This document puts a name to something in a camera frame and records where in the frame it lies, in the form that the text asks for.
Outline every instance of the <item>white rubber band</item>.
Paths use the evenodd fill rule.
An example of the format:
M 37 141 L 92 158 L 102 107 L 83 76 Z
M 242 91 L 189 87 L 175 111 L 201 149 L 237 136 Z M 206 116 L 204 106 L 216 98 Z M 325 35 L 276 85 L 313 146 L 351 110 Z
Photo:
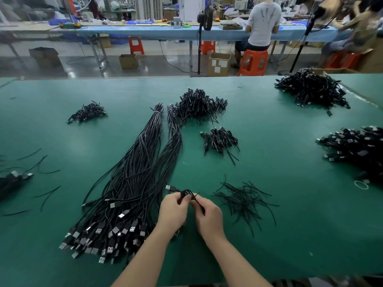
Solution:
M 362 188 L 362 187 L 360 187 L 360 186 L 357 184 L 357 182 L 366 185 L 366 188 Z M 354 184 L 355 184 L 356 187 L 359 187 L 360 189 L 368 189 L 368 185 L 367 185 L 366 183 L 362 182 L 362 181 L 355 180 L 355 181 L 354 181 Z

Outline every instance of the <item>gray floor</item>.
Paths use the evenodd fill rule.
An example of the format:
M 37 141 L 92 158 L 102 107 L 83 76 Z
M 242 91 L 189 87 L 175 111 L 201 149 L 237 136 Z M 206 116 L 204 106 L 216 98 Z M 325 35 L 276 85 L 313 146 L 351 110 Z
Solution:
M 93 57 L 89 45 L 73 42 L 50 42 L 50 41 L 24 41 L 15 42 L 17 53 L 22 60 L 20 62 L 6 44 L 0 44 L 0 77 L 21 77 L 25 79 L 57 79 L 57 78 L 115 78 L 115 77 L 168 77 L 190 76 L 191 71 L 197 71 L 198 48 L 193 45 L 193 68 L 189 67 L 189 43 L 175 43 L 173 41 L 158 42 L 152 40 L 142 41 L 145 55 L 137 55 L 139 67 L 137 69 L 122 70 L 118 56 L 130 53 L 129 44 L 113 45 L 106 48 L 108 63 L 104 69 L 99 70 L 98 64 Z M 62 67 L 44 70 L 38 67 L 33 58 L 29 56 L 29 49 L 35 47 L 55 48 L 59 53 Z M 281 45 L 277 45 L 272 61 L 280 58 Z M 290 69 L 296 56 L 297 48 L 286 47 L 285 54 L 279 63 L 268 62 L 266 75 L 276 75 L 279 70 Z M 216 45 L 216 52 L 233 53 L 234 45 L 228 42 L 220 42 Z M 314 67 L 320 55 L 319 48 L 305 47 L 299 57 L 295 69 Z M 201 72 L 207 72 L 209 55 L 201 56 Z M 231 68 L 229 75 L 237 75 L 238 71 Z

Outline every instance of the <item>white t-shirt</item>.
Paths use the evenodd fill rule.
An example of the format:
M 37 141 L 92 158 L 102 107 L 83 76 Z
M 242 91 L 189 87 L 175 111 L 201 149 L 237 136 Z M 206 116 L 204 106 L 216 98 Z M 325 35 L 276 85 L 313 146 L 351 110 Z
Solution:
M 247 25 L 251 26 L 249 43 L 254 46 L 270 44 L 271 30 L 279 26 L 282 9 L 277 3 L 260 3 L 251 10 Z

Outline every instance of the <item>cable bundle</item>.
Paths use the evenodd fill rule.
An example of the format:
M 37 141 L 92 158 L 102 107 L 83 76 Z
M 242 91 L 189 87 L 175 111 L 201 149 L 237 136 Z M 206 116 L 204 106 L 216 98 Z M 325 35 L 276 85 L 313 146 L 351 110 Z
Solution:
M 72 120 L 77 122 L 86 122 L 87 120 L 106 114 L 107 112 L 104 111 L 104 107 L 101 107 L 100 104 L 92 101 L 92 103 L 88 106 L 82 105 L 81 110 L 78 110 L 75 114 L 71 115 L 67 120 L 67 124 L 69 124 Z
M 332 107 L 339 104 L 350 108 L 348 102 L 343 97 L 346 93 L 339 87 L 338 82 L 329 76 L 316 75 L 310 68 L 302 69 L 293 75 L 286 75 L 280 80 L 276 88 L 283 89 L 285 92 L 296 96 L 297 106 L 318 104 L 325 107 Z
M 203 89 L 188 89 L 181 101 L 173 106 L 174 115 L 180 119 L 180 125 L 185 125 L 188 119 L 196 119 L 201 125 L 204 120 L 217 121 L 217 112 L 226 110 L 227 100 L 216 100 L 207 96 Z
M 166 179 L 177 161 L 182 142 L 180 127 L 171 107 L 168 107 L 169 140 L 161 153 L 160 114 L 158 104 L 154 113 L 125 156 L 92 186 L 83 207 L 90 207 L 72 227 L 61 249 L 74 249 L 72 257 L 82 253 L 99 255 L 99 263 L 137 252 L 153 230 Z M 96 185 L 107 175 L 110 180 L 99 199 L 87 199 Z
M 206 152 L 209 150 L 209 148 L 211 148 L 217 150 L 219 154 L 225 157 L 223 154 L 223 150 L 225 149 L 234 165 L 236 165 L 233 158 L 237 161 L 239 160 L 233 154 L 231 154 L 227 148 L 232 147 L 234 149 L 235 145 L 240 152 L 238 147 L 238 139 L 232 135 L 231 131 L 226 131 L 224 127 L 220 127 L 219 130 L 217 130 L 217 128 L 211 128 L 210 132 L 211 134 L 199 132 L 204 139 L 205 156 Z
M 237 222 L 240 218 L 243 218 L 247 225 L 251 229 L 251 234 L 254 237 L 254 232 L 251 227 L 251 220 L 255 219 L 259 229 L 262 231 L 261 226 L 258 222 L 258 220 L 261 220 L 262 217 L 259 216 L 257 205 L 263 205 L 268 208 L 268 210 L 271 212 L 271 215 L 274 219 L 274 225 L 276 226 L 276 221 L 273 212 L 271 211 L 269 205 L 271 206 L 278 206 L 276 204 L 271 204 L 268 202 L 265 202 L 262 198 L 262 195 L 264 196 L 272 196 L 271 194 L 264 193 L 263 191 L 260 191 L 258 188 L 256 188 L 250 181 L 249 183 L 242 182 L 243 185 L 241 188 L 235 188 L 234 186 L 223 182 L 221 183 L 222 187 L 226 187 L 229 190 L 229 194 L 225 194 L 221 192 L 221 188 L 219 188 L 217 191 L 213 193 L 214 196 L 218 196 L 223 199 L 224 205 L 227 205 L 230 209 L 231 215 L 237 215 Z
M 324 158 L 331 162 L 349 162 L 364 170 L 357 179 L 383 183 L 383 128 L 369 126 L 360 130 L 341 129 L 317 139 L 320 144 L 336 150 Z

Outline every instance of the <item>red plastic stool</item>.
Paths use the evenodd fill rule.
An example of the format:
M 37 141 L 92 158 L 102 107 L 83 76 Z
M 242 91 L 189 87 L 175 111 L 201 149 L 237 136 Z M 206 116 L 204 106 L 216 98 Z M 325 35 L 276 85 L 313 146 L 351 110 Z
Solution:
M 265 51 L 252 51 L 246 50 L 242 57 L 241 67 L 239 68 L 238 76 L 246 75 L 249 77 L 258 77 L 265 75 L 266 63 L 267 63 L 267 50 Z M 247 57 L 250 57 L 249 64 L 244 66 L 244 62 Z M 259 67 L 259 64 L 264 58 L 264 63 L 262 67 Z
M 211 41 L 201 41 L 202 44 L 200 44 L 202 54 L 208 54 L 208 51 L 212 50 L 215 52 L 215 41 L 212 44 Z
M 360 52 L 337 51 L 324 68 L 354 68 L 361 57 Z
M 145 55 L 144 48 L 142 47 L 141 39 L 137 39 L 138 45 L 133 45 L 133 41 L 129 39 L 129 46 L 130 46 L 130 54 L 133 54 L 135 52 L 141 52 L 142 55 Z

